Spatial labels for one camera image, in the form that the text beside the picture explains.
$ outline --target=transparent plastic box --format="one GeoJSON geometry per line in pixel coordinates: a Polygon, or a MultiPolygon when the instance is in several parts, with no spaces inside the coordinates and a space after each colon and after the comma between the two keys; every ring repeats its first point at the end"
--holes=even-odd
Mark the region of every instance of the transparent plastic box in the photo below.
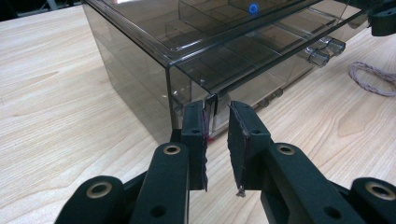
{"type": "Polygon", "coordinates": [[[333,0],[85,0],[84,10],[114,89],[159,141],[190,102],[205,102],[211,134],[227,127],[231,100],[266,106],[365,22],[333,0]]]}

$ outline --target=brown cable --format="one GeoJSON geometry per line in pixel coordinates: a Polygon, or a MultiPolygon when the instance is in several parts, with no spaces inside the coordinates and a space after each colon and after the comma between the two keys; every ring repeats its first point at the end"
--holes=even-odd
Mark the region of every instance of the brown cable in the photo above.
{"type": "Polygon", "coordinates": [[[396,81],[396,74],[384,72],[381,69],[378,69],[376,67],[368,65],[367,63],[362,63],[362,62],[355,62],[349,66],[350,77],[365,90],[371,91],[378,95],[383,95],[383,96],[396,96],[396,91],[382,91],[374,86],[371,86],[370,84],[364,83],[362,80],[360,80],[358,78],[357,71],[359,69],[370,72],[370,73],[380,77],[381,79],[387,81],[390,85],[392,85],[394,90],[396,89],[396,86],[394,83],[396,81]]]}

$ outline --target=light wood tabletop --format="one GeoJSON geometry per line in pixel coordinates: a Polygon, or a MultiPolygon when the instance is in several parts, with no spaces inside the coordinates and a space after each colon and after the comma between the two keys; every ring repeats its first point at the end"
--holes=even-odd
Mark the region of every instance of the light wood tabletop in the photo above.
{"type": "MultiPolygon", "coordinates": [[[[396,35],[367,29],[346,51],[258,112],[274,141],[301,148],[350,188],[396,185],[396,99],[360,88],[348,65],[396,73],[396,35]]],[[[386,88],[378,80],[381,88],[386,88]]],[[[153,136],[115,92],[82,7],[0,23],[0,223],[51,223],[85,180],[146,171],[153,136]]],[[[190,223],[266,223],[258,191],[237,189],[224,134],[207,150],[208,192],[191,193],[190,223]]]]}

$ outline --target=wooden table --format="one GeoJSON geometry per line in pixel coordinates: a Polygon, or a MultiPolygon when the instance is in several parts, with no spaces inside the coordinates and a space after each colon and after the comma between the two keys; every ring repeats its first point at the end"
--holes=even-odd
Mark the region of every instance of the wooden table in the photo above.
{"type": "MultiPolygon", "coordinates": [[[[276,142],[301,148],[347,188],[396,185],[396,99],[361,89],[347,66],[396,72],[396,35],[366,30],[346,51],[259,112],[276,142]]],[[[85,180],[123,182],[160,143],[113,90],[82,7],[0,23],[0,223],[53,222],[85,180]]],[[[207,151],[209,192],[191,193],[191,223],[266,223],[258,191],[235,196],[223,135],[207,151]]]]}

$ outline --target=cable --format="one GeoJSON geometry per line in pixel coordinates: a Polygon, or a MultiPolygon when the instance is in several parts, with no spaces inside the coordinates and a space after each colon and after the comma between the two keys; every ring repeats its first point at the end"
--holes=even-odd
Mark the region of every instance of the cable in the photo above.
{"type": "Polygon", "coordinates": [[[391,84],[393,86],[394,90],[396,90],[396,85],[394,83],[396,81],[396,74],[384,72],[379,68],[373,67],[371,65],[368,65],[367,63],[362,63],[362,62],[355,62],[349,66],[350,77],[365,90],[371,91],[378,95],[383,95],[383,96],[396,96],[396,91],[382,91],[374,86],[371,86],[370,84],[362,82],[362,80],[360,80],[357,76],[357,71],[359,69],[370,72],[370,73],[380,77],[381,79],[387,81],[389,84],[391,84]]]}

